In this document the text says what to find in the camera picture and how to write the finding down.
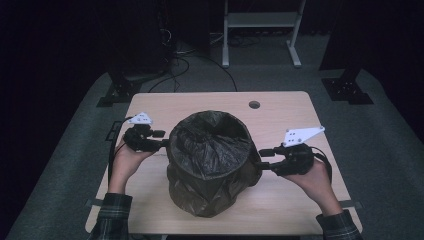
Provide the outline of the black plastic trash bag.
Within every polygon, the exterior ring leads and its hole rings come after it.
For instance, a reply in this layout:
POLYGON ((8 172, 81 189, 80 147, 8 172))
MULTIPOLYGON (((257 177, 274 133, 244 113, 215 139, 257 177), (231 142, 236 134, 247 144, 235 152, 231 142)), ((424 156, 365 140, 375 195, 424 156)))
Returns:
POLYGON ((220 214, 262 176, 246 125, 227 112, 197 112, 181 120, 166 152, 170 197, 193 216, 220 214))

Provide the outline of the person's right hand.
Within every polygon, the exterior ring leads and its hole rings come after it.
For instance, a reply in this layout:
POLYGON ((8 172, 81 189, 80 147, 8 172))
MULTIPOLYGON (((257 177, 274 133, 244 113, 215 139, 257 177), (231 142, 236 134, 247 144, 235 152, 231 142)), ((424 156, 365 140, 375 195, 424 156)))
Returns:
POLYGON ((318 205, 323 216, 333 216, 343 212, 323 162, 315 160, 308 173, 285 176, 285 179, 299 186, 318 205))

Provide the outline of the dark equipment cabinet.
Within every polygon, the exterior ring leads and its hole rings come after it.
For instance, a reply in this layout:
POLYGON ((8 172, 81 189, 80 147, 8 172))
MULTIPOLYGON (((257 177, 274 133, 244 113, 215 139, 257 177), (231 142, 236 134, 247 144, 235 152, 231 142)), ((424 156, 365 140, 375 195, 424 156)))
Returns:
POLYGON ((110 0, 118 49, 125 70, 137 74, 159 74, 167 70, 169 51, 163 44, 157 0, 110 0))

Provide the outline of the black stand base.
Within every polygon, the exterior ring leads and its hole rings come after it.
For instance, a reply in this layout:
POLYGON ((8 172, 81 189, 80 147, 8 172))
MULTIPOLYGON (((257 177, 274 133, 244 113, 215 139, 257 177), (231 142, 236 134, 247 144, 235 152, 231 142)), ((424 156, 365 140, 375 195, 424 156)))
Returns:
POLYGON ((115 103, 129 103, 141 88, 138 80, 130 80, 122 72, 112 71, 108 75, 112 83, 106 95, 99 99, 98 107, 112 107, 115 103))
POLYGON ((371 105, 370 96, 356 83, 360 68, 346 68, 338 78, 323 78, 322 83, 332 101, 347 101, 351 105, 371 105))

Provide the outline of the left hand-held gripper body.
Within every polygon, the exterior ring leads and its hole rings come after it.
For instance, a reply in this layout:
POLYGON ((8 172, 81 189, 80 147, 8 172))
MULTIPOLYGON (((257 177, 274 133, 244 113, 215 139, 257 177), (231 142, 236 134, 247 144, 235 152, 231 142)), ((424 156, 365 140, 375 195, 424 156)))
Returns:
POLYGON ((126 121, 132 124, 123 135, 123 140, 129 148, 135 152, 156 152, 160 149, 160 142, 150 139, 154 133, 151 129, 153 121, 145 112, 128 117, 126 121))

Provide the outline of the person's left hand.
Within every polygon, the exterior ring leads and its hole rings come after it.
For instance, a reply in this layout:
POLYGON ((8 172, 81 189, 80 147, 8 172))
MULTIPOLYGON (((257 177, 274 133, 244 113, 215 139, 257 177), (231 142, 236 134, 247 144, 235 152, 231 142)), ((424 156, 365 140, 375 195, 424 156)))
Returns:
POLYGON ((153 152, 136 152, 124 141, 121 141, 115 151, 109 185, 125 186, 129 178, 136 173, 140 164, 152 155, 153 152))

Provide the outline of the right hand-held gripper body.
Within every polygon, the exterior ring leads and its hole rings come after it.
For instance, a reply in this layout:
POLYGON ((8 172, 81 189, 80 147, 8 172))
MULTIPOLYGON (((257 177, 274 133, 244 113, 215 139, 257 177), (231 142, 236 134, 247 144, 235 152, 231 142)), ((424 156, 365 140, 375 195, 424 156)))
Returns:
POLYGON ((306 141, 324 131, 323 126, 287 129, 281 145, 273 149, 275 154, 283 155, 285 159, 272 163, 271 170, 278 176, 306 174, 314 164, 314 153, 306 141))

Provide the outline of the white metal stand frame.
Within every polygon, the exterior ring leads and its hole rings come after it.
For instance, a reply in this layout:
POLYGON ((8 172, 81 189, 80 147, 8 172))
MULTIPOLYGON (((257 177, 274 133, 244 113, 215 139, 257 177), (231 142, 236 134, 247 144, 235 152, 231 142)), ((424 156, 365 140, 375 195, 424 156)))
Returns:
POLYGON ((300 0, 297 11, 294 12, 258 12, 235 13, 229 11, 229 0, 224 0, 222 66, 229 67, 228 34, 233 28, 291 28, 292 36, 286 41, 289 55, 295 68, 302 63, 295 48, 306 0, 300 0))

